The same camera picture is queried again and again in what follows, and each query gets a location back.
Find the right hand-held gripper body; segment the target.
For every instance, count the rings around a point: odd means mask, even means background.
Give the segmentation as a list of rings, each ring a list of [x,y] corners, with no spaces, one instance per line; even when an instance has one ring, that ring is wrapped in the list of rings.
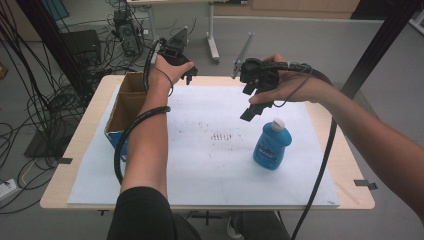
[[[272,69],[267,69],[263,61],[247,57],[253,36],[253,32],[248,33],[247,41],[234,61],[232,78],[239,77],[239,80],[245,85],[256,81],[258,84],[256,90],[270,91],[272,87],[276,86],[274,77],[277,77],[278,74],[272,74]]]

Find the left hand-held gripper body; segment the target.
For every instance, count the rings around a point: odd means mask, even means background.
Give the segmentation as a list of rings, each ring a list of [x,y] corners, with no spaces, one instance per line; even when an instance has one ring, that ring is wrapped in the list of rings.
[[[188,44],[188,29],[182,28],[169,39],[159,39],[158,54],[161,55],[170,65],[181,66],[189,59],[184,55],[184,49]]]

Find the blue plastic bottle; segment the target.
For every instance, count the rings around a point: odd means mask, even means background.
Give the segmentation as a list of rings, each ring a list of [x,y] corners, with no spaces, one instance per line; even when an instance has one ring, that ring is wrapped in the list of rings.
[[[285,149],[292,143],[292,136],[285,123],[274,118],[262,128],[254,148],[254,161],[265,169],[276,170],[284,158]]]

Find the person's left hand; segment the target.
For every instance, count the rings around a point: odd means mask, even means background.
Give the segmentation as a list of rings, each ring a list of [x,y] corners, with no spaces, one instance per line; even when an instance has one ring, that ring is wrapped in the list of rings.
[[[181,66],[172,66],[162,56],[158,55],[148,76],[148,92],[168,97],[173,86],[182,75],[194,66],[193,62],[187,62]]]

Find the person's right hand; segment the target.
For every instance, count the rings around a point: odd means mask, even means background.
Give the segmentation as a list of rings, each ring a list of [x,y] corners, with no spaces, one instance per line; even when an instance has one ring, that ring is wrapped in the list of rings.
[[[309,74],[279,70],[279,84],[274,90],[259,93],[249,99],[251,104],[272,101],[328,103],[337,90]]]

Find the white-legged desk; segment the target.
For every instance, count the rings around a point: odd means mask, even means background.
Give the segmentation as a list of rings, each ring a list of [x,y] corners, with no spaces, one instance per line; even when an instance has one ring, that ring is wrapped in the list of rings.
[[[206,40],[209,46],[211,59],[214,63],[220,62],[220,55],[214,38],[214,6],[215,3],[228,2],[229,0],[126,0],[128,4],[142,6],[148,14],[150,31],[153,40],[159,39],[155,25],[154,5],[157,4],[190,4],[190,3],[207,3],[208,4],[208,31],[206,32]]]

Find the open cardboard box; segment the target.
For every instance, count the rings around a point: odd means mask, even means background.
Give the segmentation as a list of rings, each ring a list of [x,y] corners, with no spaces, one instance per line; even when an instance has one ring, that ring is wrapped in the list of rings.
[[[145,102],[147,90],[143,73],[128,73],[112,96],[112,108],[104,133],[116,148],[124,131],[135,120]]]

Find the light wooden cabinet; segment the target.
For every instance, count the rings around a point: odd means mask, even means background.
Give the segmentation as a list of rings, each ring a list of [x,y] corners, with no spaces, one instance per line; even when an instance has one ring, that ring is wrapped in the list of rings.
[[[245,4],[216,3],[216,16],[257,16],[349,19],[360,0],[242,0]]]

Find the black equipment case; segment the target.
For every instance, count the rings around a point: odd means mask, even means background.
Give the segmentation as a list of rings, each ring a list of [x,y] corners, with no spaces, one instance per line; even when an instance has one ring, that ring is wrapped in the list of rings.
[[[67,32],[62,37],[79,65],[89,67],[100,64],[101,44],[95,30]]]

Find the teal panel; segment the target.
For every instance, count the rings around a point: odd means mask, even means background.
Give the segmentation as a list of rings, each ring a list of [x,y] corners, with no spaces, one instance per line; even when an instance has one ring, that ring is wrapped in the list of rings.
[[[69,16],[69,12],[62,0],[42,0],[42,3],[55,21]]]

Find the person's black sleeve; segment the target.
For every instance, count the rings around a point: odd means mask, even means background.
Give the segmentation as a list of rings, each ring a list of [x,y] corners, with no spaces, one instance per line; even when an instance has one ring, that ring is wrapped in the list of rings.
[[[107,240],[178,240],[168,200],[151,187],[123,191],[116,202]]]

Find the tan wooden panel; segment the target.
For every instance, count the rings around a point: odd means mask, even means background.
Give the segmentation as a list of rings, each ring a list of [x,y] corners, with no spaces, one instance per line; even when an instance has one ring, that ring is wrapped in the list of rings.
[[[5,0],[6,16],[12,24],[16,25],[17,32],[28,42],[40,42],[41,38],[27,19],[15,0]]]

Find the black floor mat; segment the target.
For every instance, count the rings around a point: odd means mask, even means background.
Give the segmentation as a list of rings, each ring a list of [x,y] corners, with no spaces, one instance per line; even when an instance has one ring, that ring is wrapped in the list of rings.
[[[49,119],[36,128],[24,155],[28,158],[61,158],[70,143],[79,122],[71,118]]]

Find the white power strip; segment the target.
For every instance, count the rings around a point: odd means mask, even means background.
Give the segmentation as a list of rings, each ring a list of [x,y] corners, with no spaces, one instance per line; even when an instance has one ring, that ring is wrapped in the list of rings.
[[[16,182],[14,179],[10,179],[0,184],[0,201],[11,196],[18,190]]]

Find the black metal post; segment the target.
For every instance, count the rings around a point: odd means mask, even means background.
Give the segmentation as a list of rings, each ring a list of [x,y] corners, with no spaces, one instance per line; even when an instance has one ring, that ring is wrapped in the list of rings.
[[[424,0],[401,0],[388,14],[342,86],[343,94],[354,98],[422,3]]]
[[[42,0],[15,1],[65,73],[78,96],[84,99],[92,97],[94,94],[92,87],[85,79],[82,68],[77,65],[56,22],[47,11]]]

